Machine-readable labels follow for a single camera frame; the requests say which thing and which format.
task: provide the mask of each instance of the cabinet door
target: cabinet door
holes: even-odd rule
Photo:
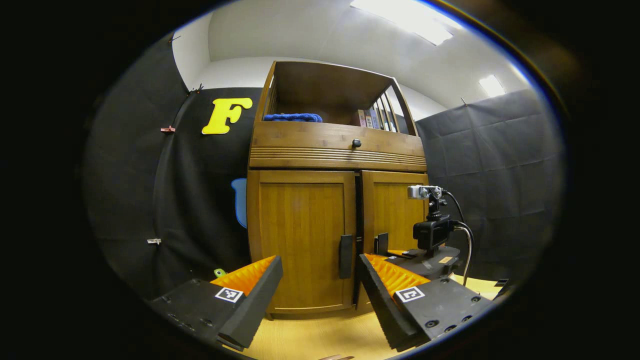
[[[373,253],[373,239],[380,233],[389,233],[389,250],[417,248],[413,225],[425,221],[429,204],[424,200],[409,199],[406,188],[418,184],[429,184],[426,174],[362,172],[365,253]],[[366,292],[360,287],[358,307],[368,302]]]
[[[351,307],[353,172],[249,171],[247,217],[252,261],[282,257],[284,274],[268,312],[314,313]],[[344,234],[354,237],[347,279],[339,275]]]

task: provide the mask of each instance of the cabinet door handle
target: cabinet door handle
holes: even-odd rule
[[[351,264],[353,260],[353,235],[342,235],[338,248],[338,273],[341,279],[351,277]]]
[[[389,233],[378,234],[373,239],[373,249],[377,255],[387,256],[389,250]]]

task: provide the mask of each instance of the black backdrop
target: black backdrop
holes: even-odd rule
[[[189,93],[171,35],[147,49],[105,96],[83,160],[86,211],[113,270],[146,299],[193,277],[250,262],[236,218],[235,179],[246,178],[260,88]],[[253,106],[222,135],[203,135],[218,98]],[[160,132],[172,125],[173,134]],[[147,239],[160,238],[161,244]]]
[[[563,143],[556,124],[533,90],[416,121],[429,183],[456,197],[473,230],[469,276],[522,280],[551,240],[564,186]],[[453,201],[441,209],[460,220]],[[466,262],[462,232],[454,232],[448,245],[461,249]]]

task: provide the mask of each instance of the blue foam shape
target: blue foam shape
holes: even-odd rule
[[[322,122],[322,118],[318,114],[302,113],[302,114],[269,114],[264,116],[264,121],[306,121],[306,122]]]
[[[246,178],[233,180],[231,187],[236,191],[236,219],[246,229]]]

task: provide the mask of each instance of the green object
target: green object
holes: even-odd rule
[[[216,277],[223,277],[224,275],[226,275],[227,273],[222,270],[222,269],[215,269],[213,270],[213,273],[216,274]]]

